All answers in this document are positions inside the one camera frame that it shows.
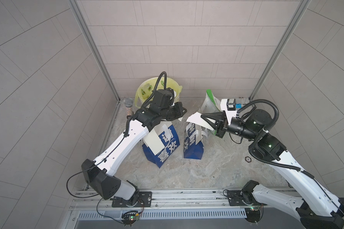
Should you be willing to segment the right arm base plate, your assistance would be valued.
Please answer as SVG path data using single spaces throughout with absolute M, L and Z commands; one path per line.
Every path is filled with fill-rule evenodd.
M 224 190 L 223 195 L 228 199 L 229 206 L 260 206 L 253 195 L 241 190 Z

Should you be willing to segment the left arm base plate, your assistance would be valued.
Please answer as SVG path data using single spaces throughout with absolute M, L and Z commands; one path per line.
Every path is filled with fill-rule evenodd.
M 123 199 L 114 197 L 112 201 L 113 208 L 137 208 L 137 207 L 150 207 L 152 201 L 151 191 L 139 191 L 134 194 L 130 199 Z

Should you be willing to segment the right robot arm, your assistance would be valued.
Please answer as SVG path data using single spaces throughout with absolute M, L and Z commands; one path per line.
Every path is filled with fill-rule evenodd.
M 202 114 L 215 131 L 216 136 L 235 134 L 252 143 L 248 151 L 251 157 L 270 165 L 280 173 L 300 194 L 293 197 L 271 190 L 257 181 L 250 180 L 242 189 L 240 199 L 246 205 L 265 204 L 285 212 L 307 229 L 341 229 L 344 227 L 344 198 L 339 198 L 326 190 L 307 172 L 276 137 L 265 132 L 265 125 L 272 122 L 270 114 L 258 109 L 248 113 L 246 121 L 233 117 L 228 121 L 225 112 Z

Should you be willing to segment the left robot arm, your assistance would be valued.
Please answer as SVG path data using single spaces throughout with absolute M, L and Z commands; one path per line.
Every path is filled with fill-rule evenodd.
M 103 199 L 122 198 L 129 205 L 138 201 L 139 190 L 130 182 L 115 177 L 122 161 L 141 140 L 150 148 L 153 156 L 168 152 L 168 146 L 177 146 L 168 122 L 182 118 L 187 110 L 182 102 L 171 106 L 149 105 L 132 115 L 125 131 L 94 160 L 87 159 L 81 168 L 85 181 Z

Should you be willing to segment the white receipt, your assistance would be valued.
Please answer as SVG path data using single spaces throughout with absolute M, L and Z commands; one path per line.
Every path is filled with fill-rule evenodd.
M 198 126 L 201 126 L 201 127 L 204 127 L 204 128 L 207 128 L 209 130 L 214 130 L 214 128 L 207 122 L 205 121 L 202 117 L 201 117 L 201 113 L 199 112 L 196 112 L 194 113 L 193 115 L 189 116 L 187 118 L 187 122 L 189 123 L 193 123 L 193 124 L 196 124 Z
M 143 142 L 155 156 L 164 149 L 164 144 L 154 129 L 143 138 Z

